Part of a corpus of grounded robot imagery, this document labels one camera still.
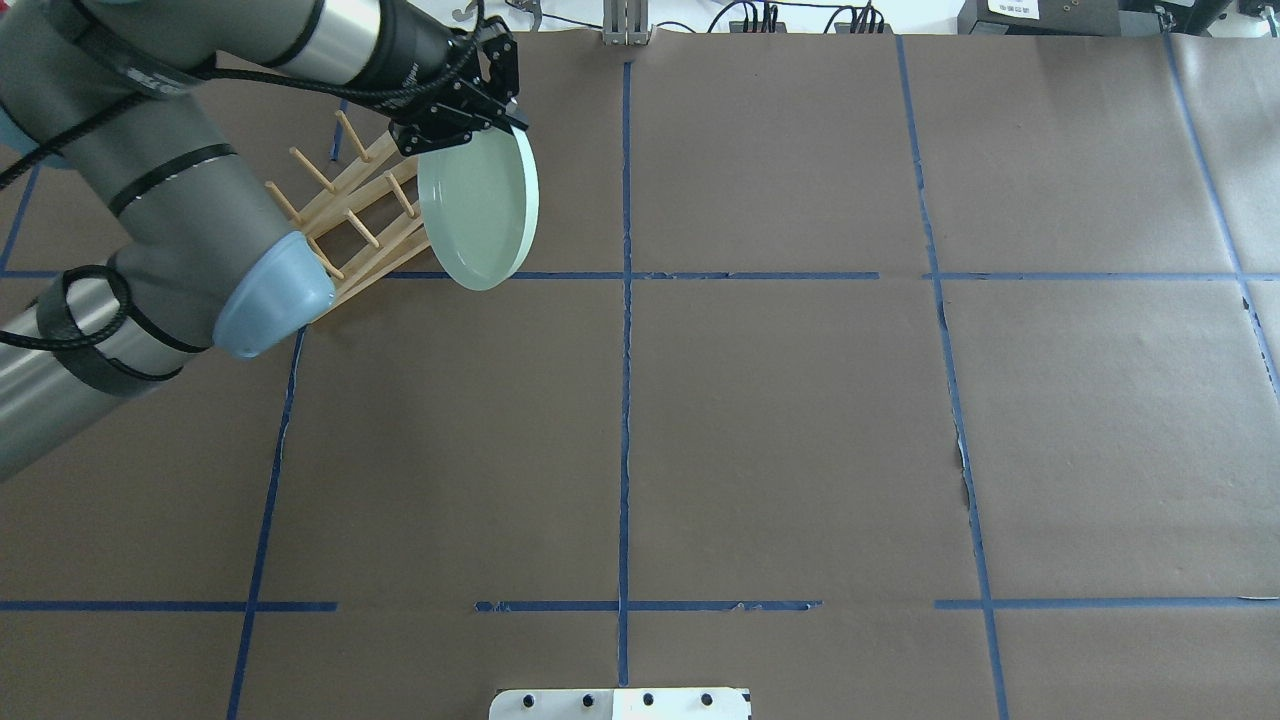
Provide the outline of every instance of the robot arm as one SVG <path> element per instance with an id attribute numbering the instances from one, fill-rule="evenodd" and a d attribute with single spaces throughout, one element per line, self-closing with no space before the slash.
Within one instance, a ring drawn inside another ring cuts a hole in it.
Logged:
<path id="1" fill-rule="evenodd" d="M 216 51 L 381 113 L 406 155 L 526 127 L 511 110 L 516 51 L 499 18 L 468 35 L 407 0 L 10 5 L 0 15 L 0 142 L 27 152 L 127 108 L 61 155 L 133 242 L 109 269 L 64 273 L 4 328 L 0 479 L 205 348 L 252 357 L 332 304 L 306 240 L 188 94 L 205 79 L 264 79 L 218 70 Z M 113 319 L 118 331 L 93 337 Z M 17 336 L 56 350 L 5 342 Z"/>

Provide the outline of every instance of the light green plate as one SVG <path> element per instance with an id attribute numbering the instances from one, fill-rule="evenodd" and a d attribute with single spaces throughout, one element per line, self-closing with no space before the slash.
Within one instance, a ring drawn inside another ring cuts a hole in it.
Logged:
<path id="1" fill-rule="evenodd" d="M 538 227 L 538 168 L 529 137 L 500 129 L 417 161 L 422 224 L 444 272 L 490 290 L 529 255 Z"/>

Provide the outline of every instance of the black band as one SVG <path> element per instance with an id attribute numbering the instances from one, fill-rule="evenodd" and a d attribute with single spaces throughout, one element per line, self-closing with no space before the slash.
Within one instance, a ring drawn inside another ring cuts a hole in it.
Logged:
<path id="1" fill-rule="evenodd" d="M 315 3 L 311 5 L 311 17 L 307 18 L 307 24 L 306 27 L 302 28 L 302 33 L 298 35 L 298 38 L 294 40 L 293 45 L 289 45 L 288 50 L 282 53 L 278 58 L 268 63 L 262 63 L 262 67 L 279 68 L 280 65 L 297 58 L 298 54 L 302 53 L 302 50 L 307 46 L 307 44 L 311 42 L 311 36 L 315 35 L 316 26 L 320 24 L 320 15 L 323 14 L 324 14 L 324 0 L 315 0 Z"/>
<path id="2" fill-rule="evenodd" d="M 178 155 L 173 160 L 169 160 L 168 163 L 127 184 L 124 190 L 115 193 L 115 197 L 106 204 L 106 208 L 111 210 L 113 215 L 120 217 L 120 213 L 123 213 L 124 209 L 128 208 L 134 200 L 138 200 L 147 192 L 155 190 L 155 187 L 160 183 L 178 177 L 183 170 L 189 170 L 202 163 L 234 154 L 236 149 L 223 142 L 192 150 L 184 155 Z"/>
<path id="3" fill-rule="evenodd" d="M 67 295 L 72 283 L 87 277 L 104 277 L 111 286 L 111 292 L 120 296 L 119 284 L 124 279 L 116 274 L 96 275 L 92 268 L 79 268 L 63 273 L 58 282 L 49 286 L 40 296 L 36 307 L 36 327 L 46 340 L 79 340 L 84 337 L 70 305 L 67 304 Z M 151 375 L 141 370 L 134 370 L 114 357 L 102 355 L 96 347 L 81 347 L 78 350 L 59 350 L 54 357 L 61 363 L 67 372 L 88 387 L 115 397 L 137 397 L 155 388 L 156 384 L 173 379 L 182 369 L 177 369 L 164 375 Z"/>
<path id="4" fill-rule="evenodd" d="M 115 255 L 111 255 L 110 258 L 106 259 L 106 266 L 111 268 L 113 270 L 118 270 L 115 264 Z M 209 350 L 207 347 L 197 347 L 195 345 L 187 345 L 186 342 L 182 342 L 180 340 L 164 332 L 163 329 L 160 329 L 160 325 L 155 324 L 151 320 L 151 318 L 147 318 L 146 314 L 143 314 L 142 310 L 138 309 L 136 304 L 131 304 L 128 311 L 129 311 L 128 313 L 129 319 L 137 323 L 140 328 L 147 331 L 147 334 L 168 345 L 169 347 L 177 350 L 178 352 L 189 352 L 191 355 L 198 355 Z"/>
<path id="5" fill-rule="evenodd" d="M 174 97 L 204 82 L 138 50 L 100 23 L 81 0 L 45 0 L 44 10 L 58 35 L 143 95 Z M 212 60 L 209 58 L 200 67 L 211 67 Z"/>
<path id="6" fill-rule="evenodd" d="M 0 99 L 0 113 L 4 113 L 5 115 L 9 117 L 9 122 L 13 123 L 13 127 L 18 128 L 18 132 L 20 132 L 22 135 L 26 135 L 36 145 L 40 145 L 40 141 L 36 140 L 36 136 L 33 136 L 29 132 L 27 132 L 27 128 L 22 127 L 22 123 L 18 122 L 18 118 L 13 117 L 13 113 L 9 111 L 9 108 L 4 104 L 3 99 Z M 63 154 L 61 152 L 54 152 L 52 156 L 54 158 L 61 158 Z"/>
<path id="7" fill-rule="evenodd" d="M 369 63 L 347 87 L 356 90 L 394 90 L 422 85 L 449 63 L 454 35 L 410 3 L 381 0 L 383 24 Z M 394 114 L 406 100 L 385 100 L 370 105 Z"/>

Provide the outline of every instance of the blue tape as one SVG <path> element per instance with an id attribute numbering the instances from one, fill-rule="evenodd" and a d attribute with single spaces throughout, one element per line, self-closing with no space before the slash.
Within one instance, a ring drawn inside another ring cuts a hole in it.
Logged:
<path id="1" fill-rule="evenodd" d="M 476 612 L 617 612 L 616 600 L 477 602 Z"/>
<path id="2" fill-rule="evenodd" d="M 996 692 L 996 708 L 1000 720 L 1009 720 L 1009 700 L 1005 693 L 1005 670 L 1000 660 L 1000 639 L 996 635 L 996 611 L 991 603 L 991 580 L 987 574 L 987 551 L 982 542 L 982 520 L 978 516 L 978 495 L 974 491 L 973 468 L 969 457 L 969 439 L 965 433 L 964 410 L 960 406 L 960 383 L 956 379 L 955 355 L 951 350 L 951 331 L 947 328 L 946 299 L 942 295 L 942 279 L 938 266 L 937 243 L 933 236 L 933 219 L 924 195 L 924 160 L 920 156 L 920 136 L 915 124 L 915 106 L 911 101 L 911 81 L 906 68 L 906 47 L 902 36 L 895 36 L 897 44 L 897 68 L 902 79 L 902 102 L 906 108 L 906 128 L 911 140 L 911 161 L 915 167 L 915 188 L 920 205 L 920 220 L 928 242 L 929 272 L 932 273 L 933 300 L 937 305 L 938 329 L 942 334 L 942 355 L 947 370 L 947 392 L 951 396 L 951 414 L 956 425 L 956 442 L 960 446 L 960 464 L 964 471 L 965 487 L 969 492 L 969 533 L 973 539 L 973 555 L 978 564 L 978 587 L 982 592 L 983 620 L 987 626 L 987 655 L 991 660 L 991 676 Z"/>
<path id="3" fill-rule="evenodd" d="M 618 493 L 618 687 L 631 682 L 631 63 L 622 64 L 622 448 Z"/>
<path id="4" fill-rule="evenodd" d="M 637 281 L 878 281 L 879 273 L 636 273 Z"/>
<path id="5" fill-rule="evenodd" d="M 636 612 L 808 612 L 822 607 L 820 600 L 634 600 L 631 610 Z"/>
<path id="6" fill-rule="evenodd" d="M 56 278 L 61 273 L 55 270 L 5 270 L 0 273 L 0 278 L 13 278 L 13 279 L 49 279 Z"/>
<path id="7" fill-rule="evenodd" d="M 243 602 L 6 600 L 0 612 L 244 612 Z"/>
<path id="8" fill-rule="evenodd" d="M 1149 281 L 1149 282 L 1235 282 L 1230 273 L 938 273 L 943 281 Z M 933 274 L 922 279 L 931 281 Z"/>
<path id="9" fill-rule="evenodd" d="M 255 612 L 337 612 L 337 602 L 259 602 Z"/>
<path id="10" fill-rule="evenodd" d="M 347 102 L 346 100 L 343 100 L 342 102 L 338 102 L 338 109 L 342 110 L 343 113 L 346 113 L 347 108 L 349 108 L 349 106 L 351 106 L 351 104 Z M 343 140 L 342 120 L 334 120 L 333 126 L 334 126 L 333 127 L 333 149 L 329 150 L 329 160 L 338 160 L 338 156 L 342 154 L 342 140 Z"/>
<path id="11" fill-rule="evenodd" d="M 244 612 L 244 602 L 186 600 L 4 600 L 0 612 Z M 337 612 L 337 602 L 262 602 L 259 612 Z"/>
<path id="12" fill-rule="evenodd" d="M 625 229 L 626 238 L 630 231 Z M 387 273 L 388 278 L 398 281 L 444 281 L 449 279 L 447 273 L 439 270 L 399 270 Z M 525 270 L 511 275 L 513 281 L 625 281 L 627 272 L 613 273 L 608 270 Z M 635 281 L 878 281 L 879 273 L 740 273 L 726 272 L 677 272 L 677 273 L 630 273 L 630 279 Z"/>
<path id="13" fill-rule="evenodd" d="M 1208 160 L 1204 158 L 1204 146 L 1201 143 L 1199 132 L 1196 131 L 1196 123 L 1192 119 L 1190 105 L 1187 102 L 1187 92 L 1183 88 L 1183 77 L 1178 70 L 1178 58 L 1174 56 L 1174 42 L 1169 35 L 1165 35 L 1165 58 L 1169 60 L 1169 72 L 1174 76 L 1174 95 L 1178 97 L 1178 109 L 1181 111 L 1183 123 L 1187 126 L 1187 133 L 1192 141 L 1192 149 L 1196 151 L 1196 161 L 1199 164 L 1201 176 L 1204 178 L 1204 186 L 1208 188 L 1213 214 L 1217 217 L 1217 224 L 1222 229 L 1222 240 L 1226 243 L 1226 254 L 1231 259 L 1231 269 L 1235 272 L 1236 282 L 1240 286 L 1240 295 L 1248 305 L 1249 324 L 1253 325 L 1253 337 L 1258 342 L 1258 351 L 1262 352 L 1262 364 L 1266 366 L 1267 375 L 1271 379 L 1271 392 L 1275 395 L 1276 401 L 1280 402 L 1280 373 L 1276 373 L 1275 355 L 1271 354 L 1271 345 L 1267 342 L 1267 334 L 1262 329 L 1262 320 L 1258 319 L 1258 310 L 1253 302 L 1249 283 L 1244 279 L 1240 254 L 1235 247 L 1235 236 L 1231 234 L 1231 227 L 1226 222 L 1222 199 L 1217 193 L 1217 184 L 1213 182 L 1212 173 L 1210 173 Z"/>
<path id="14" fill-rule="evenodd" d="M 564 601 L 503 601 L 477 602 L 476 612 L 617 612 L 620 603 L 612 600 Z M 822 607 L 820 600 L 632 600 L 628 612 L 808 612 Z"/>
<path id="15" fill-rule="evenodd" d="M 271 482 L 266 487 L 266 502 L 262 507 L 262 527 L 257 533 L 257 552 L 253 557 L 253 575 L 248 584 L 248 602 L 244 603 L 244 625 L 241 628 L 239 652 L 236 655 L 236 673 L 232 676 L 232 693 L 227 702 L 227 719 L 233 720 L 239 712 L 241 691 L 244 688 L 244 667 L 248 664 L 250 642 L 253 639 L 253 619 L 257 614 L 257 597 L 262 589 L 262 568 L 266 565 L 266 548 L 271 538 L 271 516 L 275 512 L 275 497 L 280 487 L 280 470 L 284 466 L 284 439 L 293 419 L 293 398 L 298 389 L 298 361 L 302 359 L 302 343 L 307 328 L 298 331 L 293 341 L 293 360 L 289 365 L 289 382 L 284 389 L 284 410 L 280 414 L 280 430 L 275 438 L 275 457 L 271 461 Z"/>
<path id="16" fill-rule="evenodd" d="M 22 200 L 18 201 L 18 211 L 13 215 L 13 224 L 9 225 L 9 236 L 5 237 L 4 250 L 0 250 L 0 273 L 9 266 L 9 256 L 13 255 L 13 247 L 18 243 L 18 231 L 22 229 L 22 219 L 27 215 L 27 206 L 31 205 L 31 196 L 36 192 L 36 181 L 38 179 L 40 167 L 37 165 L 31 169 L 27 187 L 22 191 Z"/>
<path id="17" fill-rule="evenodd" d="M 387 273 L 387 277 L 396 281 L 447 281 L 448 273 L 439 270 L 397 270 Z M 621 281 L 622 273 L 594 272 L 594 270 L 562 270 L 562 272 L 520 272 L 511 275 L 513 281 Z"/>
<path id="18" fill-rule="evenodd" d="M 1157 607 L 1270 607 L 1280 600 L 1248 597 L 1076 597 L 995 600 L 996 610 L 1125 610 Z M 934 610 L 982 610 L 980 600 L 938 600 Z"/>

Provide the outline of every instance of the table surface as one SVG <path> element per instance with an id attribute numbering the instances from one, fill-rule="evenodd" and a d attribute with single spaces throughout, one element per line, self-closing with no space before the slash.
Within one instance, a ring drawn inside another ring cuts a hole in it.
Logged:
<path id="1" fill-rule="evenodd" d="M 1280 45 L 521 54 L 520 275 L 417 260 L 0 486 L 0 715 L 480 719 L 618 684 L 767 719 L 1274 715 L 1280 602 L 1242 597 L 1280 594 L 1280 86 L 1251 72 Z M 333 100 L 201 94 L 319 191 L 285 150 L 330 152 Z M 128 241 L 54 170 L 0 223 L 3 315 Z"/>

